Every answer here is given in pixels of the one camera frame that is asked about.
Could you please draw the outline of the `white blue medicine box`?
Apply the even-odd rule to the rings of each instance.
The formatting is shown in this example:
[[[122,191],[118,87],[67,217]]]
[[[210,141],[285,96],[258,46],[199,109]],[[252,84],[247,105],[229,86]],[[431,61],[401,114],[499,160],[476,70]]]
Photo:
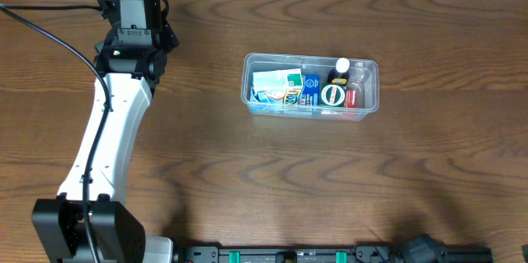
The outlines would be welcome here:
[[[252,74],[252,89],[256,93],[300,89],[303,78],[300,68],[255,72]]]

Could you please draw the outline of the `blue fever patch box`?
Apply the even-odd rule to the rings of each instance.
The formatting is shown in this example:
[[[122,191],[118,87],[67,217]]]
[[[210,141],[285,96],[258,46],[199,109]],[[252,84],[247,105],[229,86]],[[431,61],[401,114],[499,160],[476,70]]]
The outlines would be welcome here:
[[[303,87],[301,90],[290,88],[288,90],[271,90],[259,92],[252,87],[250,101],[271,104],[316,106],[319,98],[319,76],[303,74]]]

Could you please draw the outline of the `dark green square box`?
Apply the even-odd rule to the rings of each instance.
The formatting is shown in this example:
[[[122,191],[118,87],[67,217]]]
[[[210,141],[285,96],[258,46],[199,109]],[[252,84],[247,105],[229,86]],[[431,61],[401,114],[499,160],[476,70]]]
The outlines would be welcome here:
[[[323,84],[318,100],[321,106],[343,107],[346,100],[347,87],[337,84]]]

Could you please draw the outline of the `dark bottle white cap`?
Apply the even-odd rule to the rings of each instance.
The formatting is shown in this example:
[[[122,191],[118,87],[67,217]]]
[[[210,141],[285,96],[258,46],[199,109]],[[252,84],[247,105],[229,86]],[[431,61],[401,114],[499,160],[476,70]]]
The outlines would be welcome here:
[[[336,85],[347,85],[350,78],[350,61],[346,58],[339,58],[334,66],[328,73],[327,82]]]

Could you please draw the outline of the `red white medicine box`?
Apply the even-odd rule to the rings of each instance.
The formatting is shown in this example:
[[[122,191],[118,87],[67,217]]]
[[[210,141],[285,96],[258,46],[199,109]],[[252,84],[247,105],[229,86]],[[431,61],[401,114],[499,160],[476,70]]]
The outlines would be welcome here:
[[[347,88],[346,100],[343,107],[334,107],[337,110],[323,110],[322,113],[325,115],[346,115],[345,109],[356,108],[356,90],[350,90]]]

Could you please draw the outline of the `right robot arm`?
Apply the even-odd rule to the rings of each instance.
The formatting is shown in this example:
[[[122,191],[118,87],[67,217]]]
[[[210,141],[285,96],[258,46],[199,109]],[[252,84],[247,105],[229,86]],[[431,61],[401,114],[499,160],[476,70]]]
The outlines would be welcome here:
[[[488,247],[455,247],[421,234],[393,248],[390,262],[396,263],[493,263]]]

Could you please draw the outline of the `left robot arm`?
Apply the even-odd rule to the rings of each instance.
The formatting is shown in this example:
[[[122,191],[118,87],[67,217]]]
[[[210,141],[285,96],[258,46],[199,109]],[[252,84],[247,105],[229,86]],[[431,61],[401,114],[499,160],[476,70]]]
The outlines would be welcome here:
[[[148,235],[125,207],[136,134],[179,45],[168,0],[98,3],[111,29],[95,46],[90,118],[68,176],[55,198],[35,202],[32,223],[51,262],[173,262],[173,240]]]

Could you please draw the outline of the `clear plastic container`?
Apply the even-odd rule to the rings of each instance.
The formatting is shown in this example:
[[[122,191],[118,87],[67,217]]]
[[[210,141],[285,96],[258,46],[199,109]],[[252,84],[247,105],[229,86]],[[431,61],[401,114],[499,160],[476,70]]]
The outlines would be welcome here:
[[[300,106],[271,104],[250,101],[252,96],[252,74],[255,72],[300,68],[301,73],[319,76],[319,96],[323,84],[327,84],[328,73],[334,68],[338,58],[303,56],[292,54],[250,53],[243,65],[241,99],[255,115],[276,115],[322,120],[360,121],[368,114],[377,111],[380,104],[378,64],[368,59],[348,59],[351,63],[350,78],[346,86],[356,90],[356,108],[345,109],[346,115],[325,115],[323,110],[337,110],[334,107]]]

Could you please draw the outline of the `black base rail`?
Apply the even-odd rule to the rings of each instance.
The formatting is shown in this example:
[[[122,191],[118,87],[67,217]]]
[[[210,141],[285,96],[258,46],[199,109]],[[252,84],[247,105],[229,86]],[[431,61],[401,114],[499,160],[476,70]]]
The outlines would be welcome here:
[[[396,263],[393,247],[359,245],[351,248],[222,248],[187,247],[175,252],[173,263]]]

